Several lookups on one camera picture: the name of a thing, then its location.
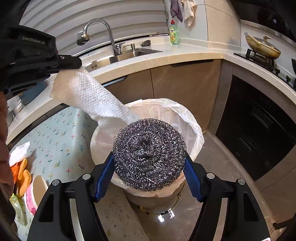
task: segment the gray towel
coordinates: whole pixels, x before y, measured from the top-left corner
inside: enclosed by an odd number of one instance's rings
[[[172,18],[177,15],[177,18],[183,22],[183,16],[178,1],[179,0],[170,0],[170,14]]]

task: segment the paper towel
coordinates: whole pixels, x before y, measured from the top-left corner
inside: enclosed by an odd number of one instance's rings
[[[30,142],[26,142],[23,145],[16,147],[16,149],[10,154],[9,157],[9,166],[13,166],[14,164],[22,161],[23,159],[29,156],[28,149],[30,147]]]
[[[84,110],[98,123],[113,121],[124,127],[139,119],[83,67],[60,70],[50,97]]]

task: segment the hanging towel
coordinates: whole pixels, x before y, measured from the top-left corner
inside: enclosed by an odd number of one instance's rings
[[[194,0],[180,0],[180,1],[184,5],[184,14],[185,14],[184,21],[187,21],[187,26],[189,27],[194,21],[197,4]]]
[[[177,15],[177,18],[183,22],[183,16],[181,13],[180,5],[178,3],[178,0],[170,0],[170,14],[173,17]]]

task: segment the white cloth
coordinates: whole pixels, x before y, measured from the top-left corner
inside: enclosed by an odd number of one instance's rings
[[[18,146],[11,154],[9,158],[9,165],[12,167],[14,164],[22,161],[29,156],[28,148],[30,147],[30,142],[26,142],[23,145]]]
[[[189,27],[194,21],[197,4],[194,0],[180,1],[184,5],[184,22],[187,22],[187,26]]]
[[[99,125],[117,125],[117,133],[139,119],[83,67],[59,71],[50,97],[84,110]]]

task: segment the window blind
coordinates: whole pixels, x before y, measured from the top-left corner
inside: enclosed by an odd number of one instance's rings
[[[79,31],[93,18],[109,23],[115,41],[168,32],[163,0],[32,0],[20,25],[55,36],[59,54],[74,55],[110,41],[106,27],[94,22],[88,28],[90,41],[76,44]]]

